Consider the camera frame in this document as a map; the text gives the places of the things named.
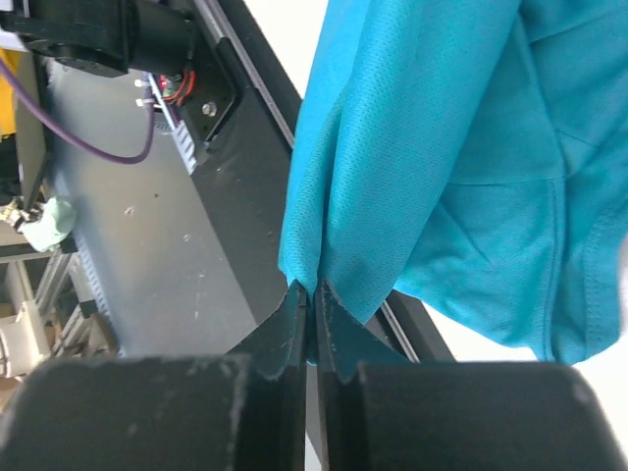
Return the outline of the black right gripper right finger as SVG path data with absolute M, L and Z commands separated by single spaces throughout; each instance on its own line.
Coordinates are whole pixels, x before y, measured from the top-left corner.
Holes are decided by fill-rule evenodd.
M 328 470 L 609 470 L 613 435 L 573 368 L 415 363 L 315 296 Z

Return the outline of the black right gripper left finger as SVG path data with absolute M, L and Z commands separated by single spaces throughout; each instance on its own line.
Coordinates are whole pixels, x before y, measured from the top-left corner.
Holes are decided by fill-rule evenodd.
M 223 355 L 51 360 L 1 420 L 5 470 L 300 470 L 305 293 Z

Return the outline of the teal t shirt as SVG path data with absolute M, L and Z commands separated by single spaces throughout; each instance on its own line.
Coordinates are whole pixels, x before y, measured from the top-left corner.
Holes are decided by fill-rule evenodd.
M 537 358 L 623 331 L 627 5 L 332 1 L 279 266 L 359 321 L 393 290 Z

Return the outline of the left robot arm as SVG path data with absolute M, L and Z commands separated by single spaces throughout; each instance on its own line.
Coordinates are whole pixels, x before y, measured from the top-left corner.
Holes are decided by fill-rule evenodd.
M 190 21 L 158 1 L 3 1 L 1 28 L 33 54 L 105 78 L 175 76 L 192 49 Z

